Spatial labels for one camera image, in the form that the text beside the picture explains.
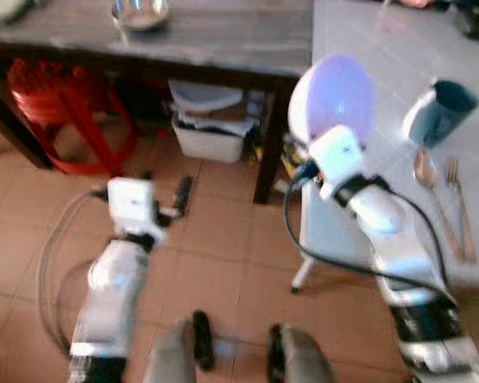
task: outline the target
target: white plastic basket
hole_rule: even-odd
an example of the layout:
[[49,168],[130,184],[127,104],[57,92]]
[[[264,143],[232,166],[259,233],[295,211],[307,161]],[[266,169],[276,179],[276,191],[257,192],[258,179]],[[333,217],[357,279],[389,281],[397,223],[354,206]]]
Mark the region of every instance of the white plastic basket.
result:
[[175,117],[172,118],[172,126],[176,132],[181,151],[186,156],[228,164],[238,162],[241,158],[243,137],[183,129],[178,126]]

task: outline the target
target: orange floor tile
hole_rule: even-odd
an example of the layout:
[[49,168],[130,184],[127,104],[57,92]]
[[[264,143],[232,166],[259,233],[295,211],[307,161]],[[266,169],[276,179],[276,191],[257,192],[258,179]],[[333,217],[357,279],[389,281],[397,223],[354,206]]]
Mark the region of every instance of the orange floor tile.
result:
[[[2,139],[0,151],[0,382],[65,381],[67,360],[42,332],[35,311],[37,260],[64,204],[103,177],[37,170]],[[251,204],[255,165],[187,158],[174,137],[157,137],[143,138],[126,168],[151,170],[165,203],[180,177],[196,177],[189,216],[170,228],[167,247],[152,254],[128,383],[140,381],[156,335],[194,309],[209,313],[218,357],[216,371],[198,372],[198,382],[265,381],[263,344],[275,322],[314,334],[339,383],[400,381],[393,327],[374,284],[321,269],[300,295],[289,293],[301,259],[280,208]],[[52,294],[74,265],[100,253],[112,229],[104,204],[93,201],[78,212],[57,246]],[[85,298],[85,274],[70,283],[67,328]],[[363,321],[367,316],[375,320]]]

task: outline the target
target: tiled tabletop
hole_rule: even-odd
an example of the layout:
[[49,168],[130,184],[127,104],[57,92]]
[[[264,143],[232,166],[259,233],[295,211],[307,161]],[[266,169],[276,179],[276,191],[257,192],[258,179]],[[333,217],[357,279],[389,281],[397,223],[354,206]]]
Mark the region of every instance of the tiled tabletop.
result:
[[[435,222],[447,246],[428,192],[414,182],[412,169],[418,147],[405,139],[401,125],[408,109],[436,77],[455,80],[479,97],[479,42],[460,35],[451,12],[413,10],[397,4],[383,7],[371,1],[316,0],[314,18],[313,62],[329,54],[347,53],[374,79],[377,99],[375,127],[367,145],[369,169],[385,176],[394,190],[417,201]],[[448,156],[460,159],[478,263],[464,266],[452,255],[446,263],[452,280],[479,285],[479,107],[430,154],[441,169]],[[437,193],[460,238],[457,197],[444,177]],[[337,242],[332,241],[337,231],[344,230],[334,212],[330,212],[327,222],[331,228],[317,235],[323,250],[365,252],[365,247],[346,241],[337,248],[327,247],[329,240]]]

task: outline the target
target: dark teal mug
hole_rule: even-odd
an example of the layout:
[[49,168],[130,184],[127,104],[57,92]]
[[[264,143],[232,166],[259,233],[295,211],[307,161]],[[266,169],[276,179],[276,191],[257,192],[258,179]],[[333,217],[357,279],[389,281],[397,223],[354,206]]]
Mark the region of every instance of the dark teal mug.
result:
[[478,105],[477,96],[463,85],[447,80],[435,81],[406,114],[403,129],[411,140],[432,148]]

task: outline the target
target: white table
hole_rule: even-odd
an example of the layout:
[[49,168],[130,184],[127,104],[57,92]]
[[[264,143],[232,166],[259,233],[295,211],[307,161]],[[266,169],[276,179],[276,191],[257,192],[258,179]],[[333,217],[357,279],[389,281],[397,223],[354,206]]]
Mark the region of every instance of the white table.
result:
[[[463,125],[431,150],[441,169],[448,156],[460,158],[460,177],[473,229],[478,262],[461,265],[449,253],[437,210],[426,190],[414,182],[418,148],[402,136],[406,111],[433,77],[460,82],[479,96],[479,43],[462,37],[451,14],[380,7],[378,2],[315,0],[313,62],[333,53],[348,53],[361,62],[376,87],[375,128],[367,148],[368,168],[392,188],[411,197],[432,219],[456,284],[479,286],[479,107]],[[311,187],[303,192],[302,240],[326,254],[367,264],[368,247],[358,228],[334,206],[323,203]],[[457,197],[442,177],[437,193],[460,238]],[[423,225],[418,230],[425,233]],[[427,235],[426,245],[430,247]]]

